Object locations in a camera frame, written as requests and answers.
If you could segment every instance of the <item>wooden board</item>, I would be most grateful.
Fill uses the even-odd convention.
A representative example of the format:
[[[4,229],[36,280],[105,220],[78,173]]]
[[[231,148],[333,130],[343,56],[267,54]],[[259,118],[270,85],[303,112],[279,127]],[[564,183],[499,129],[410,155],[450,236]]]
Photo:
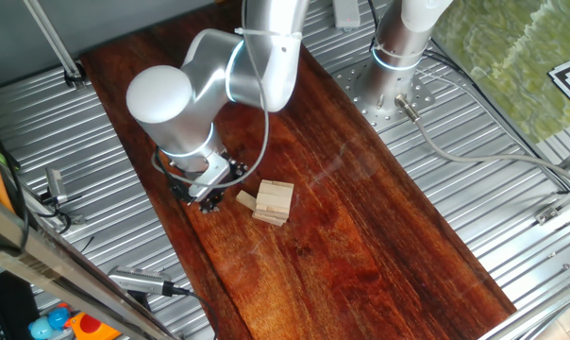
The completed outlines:
[[[180,66],[195,34],[232,31],[239,13],[212,5],[81,56],[194,290],[219,314],[220,339],[476,339],[514,312],[306,49],[258,171],[219,212],[171,197],[149,161],[154,144],[127,111],[127,86],[147,67]],[[237,104],[218,115],[236,159],[255,161],[262,119]],[[235,200],[261,179],[295,185],[282,227]]]

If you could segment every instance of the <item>wooden block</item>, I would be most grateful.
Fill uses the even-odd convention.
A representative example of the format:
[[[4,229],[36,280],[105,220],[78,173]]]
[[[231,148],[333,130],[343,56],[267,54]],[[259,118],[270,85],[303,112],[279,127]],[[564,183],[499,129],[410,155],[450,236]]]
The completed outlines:
[[[258,212],[254,212],[252,214],[252,217],[259,219],[260,221],[264,221],[264,222],[268,222],[270,224],[273,224],[275,226],[283,226],[283,223],[286,222],[286,220],[282,220],[280,218],[274,218],[274,217],[270,217],[270,216],[266,216],[263,214],[259,214]]]
[[[276,209],[289,211],[289,207],[292,205],[292,200],[288,197],[258,193],[256,205],[266,205]]]
[[[239,192],[239,194],[237,195],[237,202],[243,204],[252,212],[256,210],[256,199],[252,195],[246,193],[245,191]]]
[[[293,189],[293,184],[291,183],[285,183],[285,182],[279,182],[276,180],[266,180],[263,179],[262,183],[266,183],[266,184],[272,184],[272,185],[276,185],[276,186],[282,186],[282,187],[287,187],[287,188],[292,188]]]
[[[260,185],[259,193],[288,198],[291,201],[293,197],[293,184],[263,180]]]

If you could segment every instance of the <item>metal frame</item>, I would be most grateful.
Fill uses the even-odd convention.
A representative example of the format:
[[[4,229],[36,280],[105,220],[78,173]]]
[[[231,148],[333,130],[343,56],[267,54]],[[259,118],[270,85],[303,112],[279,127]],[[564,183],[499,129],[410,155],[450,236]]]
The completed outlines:
[[[23,221],[0,204],[0,240],[18,245]],[[0,266],[132,339],[176,340],[150,312],[46,227],[30,229],[25,253],[0,251]]]
[[[570,305],[570,280],[560,284],[561,289],[552,289],[534,302],[521,308],[479,340],[518,339],[535,326],[556,317]]]
[[[84,76],[79,72],[75,61],[71,58],[69,51],[67,51],[67,48],[62,43],[59,34],[52,26],[50,19],[48,19],[48,16],[43,11],[43,8],[38,0],[23,0],[23,2],[27,6],[27,9],[29,9],[31,16],[33,16],[33,18],[36,20],[36,23],[38,23],[40,30],[46,37],[46,40],[48,40],[48,43],[50,43],[52,49],[55,51],[55,54],[57,54],[60,63],[65,69],[67,76],[73,81],[75,88],[78,91],[86,89]]]

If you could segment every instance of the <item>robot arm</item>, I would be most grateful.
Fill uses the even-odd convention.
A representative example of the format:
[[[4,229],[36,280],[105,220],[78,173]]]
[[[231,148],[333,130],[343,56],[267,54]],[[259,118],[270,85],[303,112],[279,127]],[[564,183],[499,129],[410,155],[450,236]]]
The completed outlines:
[[[395,19],[402,19],[408,31],[431,30],[451,1],[394,0],[399,9],[400,2],[403,7]],[[247,3],[246,42],[240,35],[204,30],[193,40],[180,69],[151,67],[137,75],[127,91],[132,116],[173,165],[201,184],[189,189],[190,202],[204,201],[212,193],[207,185],[233,176],[236,162],[227,155],[212,123],[218,111],[229,101],[280,111],[293,92],[310,0]],[[266,103],[261,103],[246,48],[260,72]]]

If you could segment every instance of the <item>corrugated metal surface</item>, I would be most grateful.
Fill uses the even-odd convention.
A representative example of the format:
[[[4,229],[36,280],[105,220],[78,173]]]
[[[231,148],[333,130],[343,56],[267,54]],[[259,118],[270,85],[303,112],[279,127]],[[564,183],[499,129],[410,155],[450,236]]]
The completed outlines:
[[[552,162],[558,164],[570,156],[570,127],[537,144]]]
[[[61,170],[65,186],[79,200],[67,213],[82,213],[85,226],[64,236],[103,271],[115,265],[164,270],[191,288],[161,223],[141,186],[92,86],[69,89],[55,70],[0,89],[0,138],[21,163],[21,176],[34,191],[45,191],[44,168]],[[57,300],[35,290],[41,309]],[[156,316],[190,339],[211,339],[213,331],[192,297],[151,297]]]
[[[376,1],[378,11],[385,3]],[[368,58],[373,19],[365,0],[359,7],[361,28],[344,34],[333,27],[331,0],[311,2],[304,44],[334,75]],[[451,72],[428,60],[420,67]],[[444,149],[458,155],[525,152],[467,94],[439,80],[424,81],[436,106],[423,119]],[[43,168],[53,166],[62,170],[71,194],[83,195],[65,210],[85,214],[87,225],[66,238],[82,248],[94,236],[84,253],[95,264],[105,271],[116,264],[165,269],[177,284],[189,284],[92,88],[69,90],[56,70],[1,89],[0,135],[34,190],[44,190]],[[516,161],[445,161],[408,121],[393,122],[379,135],[516,306],[570,276],[570,211],[545,226],[533,217],[559,198],[541,169]],[[42,292],[37,301],[42,307],[54,303]],[[151,307],[171,329],[192,339],[211,337],[195,300],[159,297]]]
[[[375,3],[382,11],[387,1]],[[310,5],[304,44],[333,76],[369,58],[375,27],[365,0],[359,0],[359,8],[361,27],[343,33],[333,27],[331,1]],[[419,67],[459,79],[430,59]],[[505,120],[496,113],[484,111],[453,85],[422,79],[436,98],[422,119],[443,149],[466,156],[526,153],[515,141],[518,136],[499,125]],[[559,198],[559,187],[540,168],[519,161],[450,162],[434,155],[406,119],[378,127],[382,141],[518,308],[570,277],[570,211],[544,226],[534,218]]]

